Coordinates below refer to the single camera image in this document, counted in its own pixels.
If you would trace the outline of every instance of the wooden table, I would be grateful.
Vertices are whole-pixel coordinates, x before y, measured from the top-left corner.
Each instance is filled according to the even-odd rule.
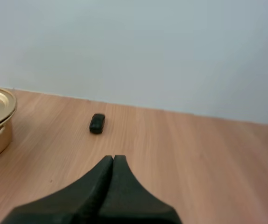
[[[268,126],[15,91],[14,139],[0,154],[0,221],[124,154],[185,224],[268,224]],[[89,133],[96,112],[104,132]]]

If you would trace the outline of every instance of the black object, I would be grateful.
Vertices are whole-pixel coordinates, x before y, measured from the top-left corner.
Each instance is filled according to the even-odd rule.
[[[176,211],[147,192],[123,155],[105,156],[66,188],[14,208],[1,224],[180,224]]]
[[[103,127],[105,123],[105,115],[101,113],[96,113],[92,117],[91,124],[89,125],[89,130],[94,134],[101,134],[103,132]]]

